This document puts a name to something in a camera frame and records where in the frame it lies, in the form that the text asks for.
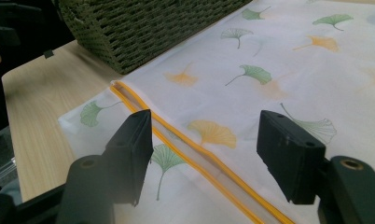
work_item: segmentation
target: black clamp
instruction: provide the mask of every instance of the black clamp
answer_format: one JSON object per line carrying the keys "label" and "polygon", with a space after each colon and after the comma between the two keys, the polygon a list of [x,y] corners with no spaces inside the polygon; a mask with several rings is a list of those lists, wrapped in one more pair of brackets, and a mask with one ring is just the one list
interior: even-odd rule
{"label": "black clamp", "polygon": [[375,172],[366,163],[337,156],[284,115],[262,111],[257,154],[284,196],[294,204],[321,199],[321,223],[375,223]]}

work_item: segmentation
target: metal screw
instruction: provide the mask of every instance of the metal screw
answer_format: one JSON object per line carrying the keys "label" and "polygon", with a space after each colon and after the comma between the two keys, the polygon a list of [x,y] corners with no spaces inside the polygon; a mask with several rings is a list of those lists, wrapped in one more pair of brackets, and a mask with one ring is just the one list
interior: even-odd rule
{"label": "metal screw", "polygon": [[358,161],[342,160],[342,161],[340,161],[340,163],[344,167],[347,167],[348,169],[351,169],[351,170],[360,171],[360,170],[364,169],[363,165]]}

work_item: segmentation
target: fabric sheet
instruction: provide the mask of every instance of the fabric sheet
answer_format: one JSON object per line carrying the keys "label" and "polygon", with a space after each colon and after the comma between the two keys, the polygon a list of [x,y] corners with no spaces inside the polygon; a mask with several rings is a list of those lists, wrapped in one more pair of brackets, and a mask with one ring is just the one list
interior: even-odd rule
{"label": "fabric sheet", "polygon": [[318,223],[318,200],[288,203],[257,155],[259,114],[284,114],[326,144],[328,159],[375,170],[375,6],[252,2],[60,123],[81,157],[101,153],[127,115],[145,108],[157,137],[251,221]]}

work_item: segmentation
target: yellow piping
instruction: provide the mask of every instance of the yellow piping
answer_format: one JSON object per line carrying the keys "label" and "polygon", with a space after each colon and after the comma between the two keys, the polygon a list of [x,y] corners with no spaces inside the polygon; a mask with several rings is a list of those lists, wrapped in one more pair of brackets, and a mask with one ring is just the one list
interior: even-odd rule
{"label": "yellow piping", "polygon": [[[146,105],[146,103],[132,90],[130,87],[128,87],[126,84],[124,84],[121,81],[116,81],[116,83],[121,86],[124,90],[126,90],[134,99],[135,101],[143,108],[143,109],[149,109],[149,107]],[[130,100],[125,97],[121,92],[119,92],[113,85],[111,86],[111,91],[119,96],[125,103],[129,104],[128,108],[131,111],[136,111],[136,109],[130,105]],[[257,194],[253,189],[251,189],[242,179],[240,179],[239,176],[234,174],[230,168],[225,165],[216,155],[211,153],[210,151],[206,150],[205,148],[197,145],[193,141],[191,141],[189,138],[187,138],[184,134],[180,133],[178,130],[176,130],[172,125],[168,124],[165,120],[163,120],[160,116],[158,116],[156,113],[152,111],[152,117],[157,120],[161,125],[163,125],[166,129],[172,131],[175,135],[177,135],[179,138],[181,138],[184,142],[188,143],[192,148],[195,150],[199,151],[200,153],[208,156],[210,159],[212,159],[220,168],[223,172],[225,172],[233,181],[235,181],[246,193],[248,193],[253,199],[255,199],[260,205],[262,205],[267,211],[269,211],[270,214],[272,214],[276,219],[278,219],[282,223],[287,223],[287,224],[292,224],[294,223],[291,219],[289,219],[286,215],[281,213],[277,208],[275,208],[272,204],[267,202],[265,199],[263,199],[259,194]],[[178,155],[183,155],[182,152],[180,152],[177,147],[174,146],[170,141],[166,140],[164,136],[160,137],[160,139],[166,143],[177,153]],[[202,170],[203,172],[206,173],[205,170],[203,170],[200,165],[195,163],[194,161],[190,161],[193,167],[195,167],[197,170]],[[211,175],[208,173],[203,174],[208,180],[210,180]],[[224,188],[220,183],[218,183],[216,180],[214,180],[219,186],[213,183],[217,188]],[[241,206],[237,206],[244,211],[245,209],[248,210],[241,202],[238,202]]]}

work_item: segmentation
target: white fabric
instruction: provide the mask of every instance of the white fabric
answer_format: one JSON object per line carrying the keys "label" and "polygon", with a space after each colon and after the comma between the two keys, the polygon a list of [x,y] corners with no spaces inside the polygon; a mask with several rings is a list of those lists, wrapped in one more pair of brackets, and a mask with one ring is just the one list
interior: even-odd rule
{"label": "white fabric", "polygon": [[[261,20],[245,18],[247,9],[264,10],[259,14]],[[350,19],[344,16],[335,26],[315,24],[337,15]],[[228,31],[243,34],[240,41],[226,38]],[[246,65],[265,70],[271,80],[239,77]],[[187,79],[176,78],[181,74]],[[121,81],[197,144],[202,133],[191,128],[192,121],[227,127],[236,137],[235,146],[211,142],[201,146],[297,223],[317,223],[317,204],[288,203],[257,155],[261,110],[326,122],[325,132],[312,134],[326,144],[327,158],[350,156],[375,170],[375,6],[301,0],[253,2]],[[95,99],[104,105],[118,100],[109,90]],[[128,114],[119,104],[107,114],[100,113],[104,117],[97,130],[82,131],[85,127],[77,117],[82,108],[60,118],[78,157],[104,146],[105,137],[93,148],[93,136],[111,136]]]}

